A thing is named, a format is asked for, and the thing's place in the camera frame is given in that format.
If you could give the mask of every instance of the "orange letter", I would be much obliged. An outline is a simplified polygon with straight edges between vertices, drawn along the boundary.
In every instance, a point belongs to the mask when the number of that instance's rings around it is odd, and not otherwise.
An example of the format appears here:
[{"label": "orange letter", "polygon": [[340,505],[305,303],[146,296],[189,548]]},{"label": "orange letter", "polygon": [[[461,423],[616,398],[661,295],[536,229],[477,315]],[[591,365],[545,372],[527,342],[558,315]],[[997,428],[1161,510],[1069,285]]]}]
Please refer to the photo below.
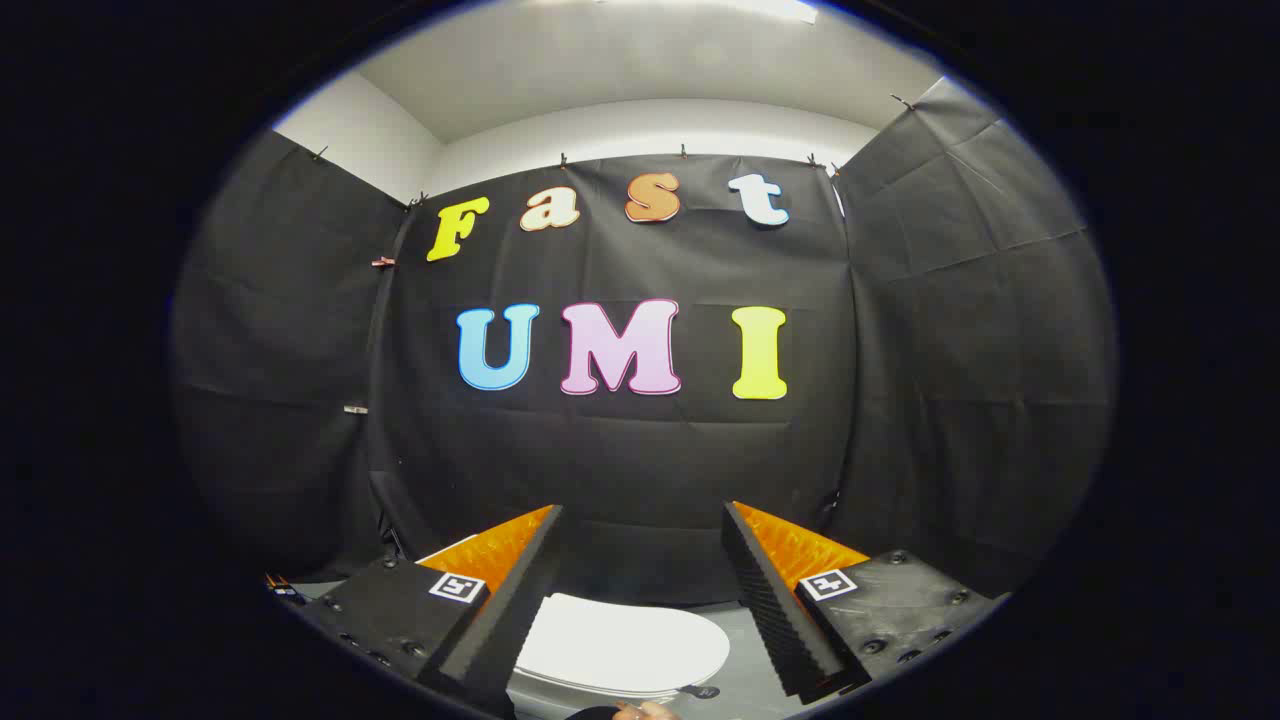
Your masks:
[{"label": "orange letter", "polygon": [[680,181],[671,173],[648,173],[636,177],[627,186],[631,200],[623,206],[632,223],[660,223],[669,220],[680,210],[680,199],[672,192]]}]

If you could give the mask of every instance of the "yellow letter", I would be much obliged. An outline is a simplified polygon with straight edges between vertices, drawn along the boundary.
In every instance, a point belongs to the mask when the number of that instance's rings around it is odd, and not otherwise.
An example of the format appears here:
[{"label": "yellow letter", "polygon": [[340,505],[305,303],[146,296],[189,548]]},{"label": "yellow letter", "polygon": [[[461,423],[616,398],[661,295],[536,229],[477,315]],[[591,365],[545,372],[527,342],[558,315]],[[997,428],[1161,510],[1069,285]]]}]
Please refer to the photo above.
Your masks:
[{"label": "yellow letter", "polygon": [[577,192],[572,187],[553,187],[529,199],[529,210],[520,218],[520,228],[532,232],[545,228],[567,228],[581,215]]},{"label": "yellow letter", "polygon": [[742,328],[742,377],[733,383],[733,397],[778,400],[787,383],[778,377],[778,328],[787,316],[776,307],[739,307],[733,323]]},{"label": "yellow letter", "polygon": [[489,199],[477,197],[440,210],[440,227],[435,231],[435,245],[426,254],[426,261],[457,255],[461,250],[457,241],[466,240],[471,234],[471,228],[476,225],[476,215],[484,214],[488,209]]}]

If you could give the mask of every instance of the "ceiling light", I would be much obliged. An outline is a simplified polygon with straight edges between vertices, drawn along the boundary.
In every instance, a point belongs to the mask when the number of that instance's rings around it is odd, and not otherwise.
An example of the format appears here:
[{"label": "ceiling light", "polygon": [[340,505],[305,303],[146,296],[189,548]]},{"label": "ceiling light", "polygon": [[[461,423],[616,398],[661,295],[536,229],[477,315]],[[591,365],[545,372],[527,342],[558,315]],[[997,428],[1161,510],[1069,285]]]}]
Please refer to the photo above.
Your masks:
[{"label": "ceiling light", "polygon": [[[596,3],[645,3],[649,5],[662,4],[654,0],[595,0]],[[799,0],[664,0],[678,5],[719,5],[723,8],[739,8],[763,13],[785,20],[801,20],[809,24],[818,22],[818,10]]]}]

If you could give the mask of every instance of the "fisheye lens view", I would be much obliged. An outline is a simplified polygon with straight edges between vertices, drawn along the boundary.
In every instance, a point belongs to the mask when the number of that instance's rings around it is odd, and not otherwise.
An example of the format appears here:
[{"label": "fisheye lens view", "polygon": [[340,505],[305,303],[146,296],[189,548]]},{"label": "fisheye lens view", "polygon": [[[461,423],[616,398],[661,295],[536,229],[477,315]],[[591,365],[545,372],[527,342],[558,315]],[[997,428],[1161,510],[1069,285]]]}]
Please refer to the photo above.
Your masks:
[{"label": "fisheye lens view", "polygon": [[172,306],[183,452],[262,592],[424,705],[820,715],[1074,520],[1096,242],[1016,118],[846,10],[462,5],[229,167]]}]

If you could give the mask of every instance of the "white wall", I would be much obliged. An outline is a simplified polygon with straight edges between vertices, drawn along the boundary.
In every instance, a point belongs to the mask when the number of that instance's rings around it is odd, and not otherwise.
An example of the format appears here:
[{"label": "white wall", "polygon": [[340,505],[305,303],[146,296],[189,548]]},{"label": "white wall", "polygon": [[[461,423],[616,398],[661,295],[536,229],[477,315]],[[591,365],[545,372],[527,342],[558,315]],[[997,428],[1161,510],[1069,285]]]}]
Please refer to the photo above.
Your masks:
[{"label": "white wall", "polygon": [[833,172],[877,135],[815,113],[728,100],[632,100],[575,108],[509,123],[445,145],[426,181],[429,195],[568,160],[622,155],[758,155]]},{"label": "white wall", "polygon": [[401,202],[431,192],[426,179],[440,142],[356,72],[314,94],[274,129],[312,152],[328,145],[325,160]]}]

